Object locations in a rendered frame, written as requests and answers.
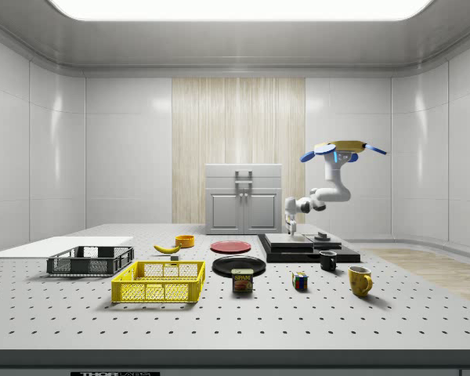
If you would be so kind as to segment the flat black stove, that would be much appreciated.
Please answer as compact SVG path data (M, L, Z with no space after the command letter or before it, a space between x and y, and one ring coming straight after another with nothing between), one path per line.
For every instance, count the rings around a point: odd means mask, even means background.
M319 262L321 251L337 253L337 262L360 262L360 254L346 247L335 235L316 233L259 234L259 240L266 252L267 262Z

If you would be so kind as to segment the black mug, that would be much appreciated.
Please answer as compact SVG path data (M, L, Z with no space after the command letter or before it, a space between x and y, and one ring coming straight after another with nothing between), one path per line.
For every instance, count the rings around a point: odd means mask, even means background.
M320 267L322 270L334 272L337 267L337 253L335 251L320 251Z

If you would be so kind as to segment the red plate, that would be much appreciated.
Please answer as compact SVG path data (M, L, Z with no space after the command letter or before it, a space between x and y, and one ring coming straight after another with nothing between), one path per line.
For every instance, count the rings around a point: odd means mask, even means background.
M241 254L251 250L251 245L240 240L222 240L212 243L210 249L220 254Z

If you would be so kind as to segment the white cabinet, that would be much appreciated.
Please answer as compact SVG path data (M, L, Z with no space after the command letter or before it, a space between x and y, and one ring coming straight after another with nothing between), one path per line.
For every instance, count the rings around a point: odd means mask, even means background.
M207 234L282 230L280 164L206 164Z

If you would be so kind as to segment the flat-sided can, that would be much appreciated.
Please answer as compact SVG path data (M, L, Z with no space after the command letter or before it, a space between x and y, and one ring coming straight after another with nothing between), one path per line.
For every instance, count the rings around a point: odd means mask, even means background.
M233 292L252 292L253 275L253 269L232 269Z

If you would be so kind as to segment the black plate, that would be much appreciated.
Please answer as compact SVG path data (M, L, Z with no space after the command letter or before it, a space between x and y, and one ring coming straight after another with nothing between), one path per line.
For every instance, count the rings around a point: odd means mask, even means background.
M225 277L230 277L233 269L252 269L254 275L258 276L266 270L266 263L251 256L233 255L217 258L212 263L212 269Z

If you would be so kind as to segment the yellow mug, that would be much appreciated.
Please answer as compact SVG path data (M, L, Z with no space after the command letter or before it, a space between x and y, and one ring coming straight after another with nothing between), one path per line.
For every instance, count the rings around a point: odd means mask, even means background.
M359 297L366 297L373 287L371 271L362 266L350 266L348 275L353 294Z

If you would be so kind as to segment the drone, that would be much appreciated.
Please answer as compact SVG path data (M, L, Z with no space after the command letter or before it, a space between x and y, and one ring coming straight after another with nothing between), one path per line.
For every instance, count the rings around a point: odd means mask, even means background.
M363 152L365 149L373 150L380 154L386 154L384 150L378 149L377 147L364 143L363 141L333 141L329 143L316 144L312 151L309 151L300 157L300 161L305 163L316 155L325 155L329 153L332 153L334 155L334 160L337 161L339 159L339 152L352 152L354 157L350 158L350 162L354 162L358 159L357 154Z

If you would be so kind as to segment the yellow basket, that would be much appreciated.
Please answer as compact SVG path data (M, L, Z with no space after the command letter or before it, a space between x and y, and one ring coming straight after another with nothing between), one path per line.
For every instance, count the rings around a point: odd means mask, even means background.
M111 281L113 302L197 302L204 261L136 261Z

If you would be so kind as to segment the dark grey basket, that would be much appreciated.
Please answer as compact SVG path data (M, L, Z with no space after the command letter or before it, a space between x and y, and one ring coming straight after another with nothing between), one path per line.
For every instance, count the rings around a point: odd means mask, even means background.
M134 259L133 247L77 246L47 259L56 276L112 276Z

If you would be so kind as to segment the white board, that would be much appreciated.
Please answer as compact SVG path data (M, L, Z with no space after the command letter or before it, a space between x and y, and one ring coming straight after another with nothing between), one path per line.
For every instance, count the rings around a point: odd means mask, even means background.
M0 258L48 258L77 246L118 246L132 237L50 237L0 251Z

